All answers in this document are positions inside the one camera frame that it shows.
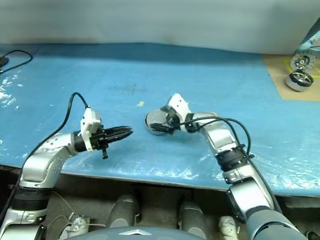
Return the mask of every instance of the black power cord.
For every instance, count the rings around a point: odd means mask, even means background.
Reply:
[[[29,53],[29,52],[27,52],[27,51],[24,51],[24,50],[20,50],[20,49],[16,49],[16,50],[9,51],[9,52],[6,53],[5,55],[3,55],[1,58],[5,58],[5,57],[8,56],[9,54],[12,54],[12,53],[15,53],[15,52],[25,53],[25,54],[27,54],[30,58],[29,58],[27,61],[24,61],[24,62],[22,62],[22,63],[20,63],[20,64],[14,65],[14,66],[9,67],[9,68],[7,68],[7,69],[5,69],[5,70],[0,70],[0,74],[3,74],[3,73],[5,73],[5,72],[7,72],[7,71],[9,71],[9,70],[15,69],[15,68],[20,67],[20,66],[22,66],[22,65],[25,65],[25,64],[31,62],[32,59],[34,59],[34,57],[31,55],[31,53]]]
[[[84,99],[84,97],[78,93],[78,92],[74,92],[70,99],[69,99],[69,103],[68,103],[68,108],[66,110],[66,114],[65,114],[65,117],[64,117],[64,120],[62,122],[62,124],[54,131],[52,132],[49,136],[47,136],[45,139],[43,139],[41,142],[39,142],[35,148],[28,154],[28,156],[26,157],[22,167],[21,167],[21,171],[20,171],[20,174],[19,174],[19,177],[15,183],[15,186],[14,188],[12,189],[11,193],[10,193],[10,196],[8,198],[8,200],[6,201],[5,203],[5,206],[3,207],[2,211],[1,211],[1,215],[0,215],[0,223],[2,223],[4,221],[4,218],[6,216],[6,213],[7,213],[7,209],[9,208],[11,202],[12,202],[12,199],[14,198],[14,195],[16,193],[16,190],[18,189],[19,187],[19,183],[20,183],[20,179],[21,179],[21,176],[22,176],[22,170],[24,169],[24,165],[26,163],[26,161],[28,160],[28,158],[30,158],[36,151],[37,149],[42,145],[44,144],[48,139],[50,139],[52,136],[54,136],[55,134],[57,134],[67,123],[68,119],[69,119],[69,116],[70,116],[70,112],[71,112],[71,108],[72,108],[72,103],[74,101],[74,98],[75,96],[79,96],[79,98],[82,100],[85,108],[88,108],[89,105],[87,104],[86,100]]]
[[[278,203],[278,200],[276,199],[276,196],[275,194],[273,193],[273,191],[271,190],[269,184],[266,182],[265,178],[263,177],[263,175],[261,174],[261,172],[259,171],[259,169],[257,168],[257,166],[255,165],[255,163],[252,161],[252,156],[250,155],[250,150],[251,150],[251,137],[250,137],[250,134],[247,130],[247,128],[245,127],[245,125],[243,125],[240,121],[236,120],[236,119],[233,119],[233,118],[224,118],[224,117],[220,117],[220,116],[204,116],[204,117],[199,117],[199,118],[195,118],[195,119],[192,119],[192,120],[189,120],[189,121],[185,121],[185,122],[181,122],[181,123],[171,123],[169,121],[167,121],[168,125],[172,126],[172,127],[179,127],[181,125],[186,125],[186,124],[191,124],[191,123],[194,123],[194,122],[197,122],[197,121],[200,121],[200,120],[208,120],[208,119],[214,119],[212,121],[209,121],[209,122],[206,122],[204,123],[203,125],[200,125],[198,126],[196,129],[195,129],[195,132],[199,131],[200,129],[202,129],[203,127],[205,127],[206,125],[209,125],[209,124],[212,124],[212,123],[215,123],[215,122],[220,122],[220,121],[223,121],[225,122],[231,129],[233,135],[234,135],[234,138],[235,138],[235,142],[237,143],[238,146],[240,146],[240,141],[239,141],[239,138],[238,138],[238,135],[236,133],[236,130],[235,128],[232,126],[232,124],[230,122],[234,122],[234,123],[237,123],[238,125],[240,125],[240,127],[243,129],[243,131],[245,132],[246,134],[246,137],[247,137],[247,141],[248,141],[248,146],[247,146],[247,149],[246,149],[246,154],[248,155],[248,161],[249,163],[252,165],[252,167],[254,168],[254,170],[256,171],[256,173],[258,174],[258,176],[261,178],[263,184],[265,185],[267,191],[269,192],[271,198],[272,198],[272,201],[273,201],[273,204],[274,204],[274,208],[281,214],[283,214],[282,210],[281,210],[281,207]]]

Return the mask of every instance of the silver robotic arm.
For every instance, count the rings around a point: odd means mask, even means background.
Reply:
[[[282,213],[268,184],[244,150],[235,132],[227,128],[230,118],[213,112],[192,113],[188,103],[176,93],[161,109],[149,112],[145,118],[148,130],[154,134],[172,134],[175,130],[200,132],[223,171],[223,178],[231,187],[227,190],[236,217],[246,223],[250,240],[305,240],[296,227]]]
[[[50,194],[65,161],[80,152],[94,150],[102,150],[105,159],[109,143],[132,133],[128,126],[105,129],[99,113],[86,106],[80,131],[53,135],[25,161],[18,187],[2,222],[0,239],[42,239],[46,228],[40,223],[46,218]]]

